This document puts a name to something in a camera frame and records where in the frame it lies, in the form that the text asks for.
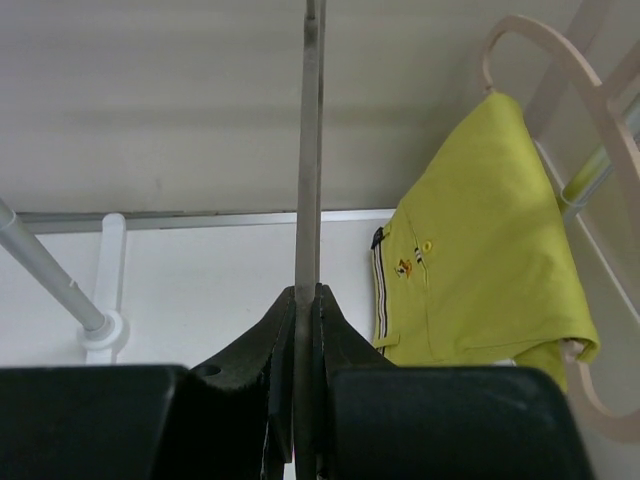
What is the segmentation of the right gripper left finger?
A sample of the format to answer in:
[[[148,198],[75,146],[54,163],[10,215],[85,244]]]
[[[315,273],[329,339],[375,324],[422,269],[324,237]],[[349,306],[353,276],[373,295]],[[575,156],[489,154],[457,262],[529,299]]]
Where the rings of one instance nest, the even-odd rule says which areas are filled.
[[[5,368],[5,479],[280,479],[292,459],[291,289],[193,368]]]

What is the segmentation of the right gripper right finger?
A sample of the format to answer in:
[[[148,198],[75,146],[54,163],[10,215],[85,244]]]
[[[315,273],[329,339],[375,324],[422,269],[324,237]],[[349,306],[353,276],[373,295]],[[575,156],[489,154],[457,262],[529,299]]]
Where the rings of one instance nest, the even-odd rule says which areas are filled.
[[[589,479],[568,404],[519,367],[403,368],[346,320],[312,307],[314,428],[322,479]]]

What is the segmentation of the grey wire hanger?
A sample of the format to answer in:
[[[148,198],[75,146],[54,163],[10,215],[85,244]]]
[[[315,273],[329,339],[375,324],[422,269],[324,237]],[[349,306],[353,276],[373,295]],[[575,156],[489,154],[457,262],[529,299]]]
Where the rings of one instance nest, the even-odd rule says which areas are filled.
[[[303,28],[295,254],[293,440],[298,479],[317,477],[313,448],[312,304],[320,273],[325,26],[326,3],[308,1]]]

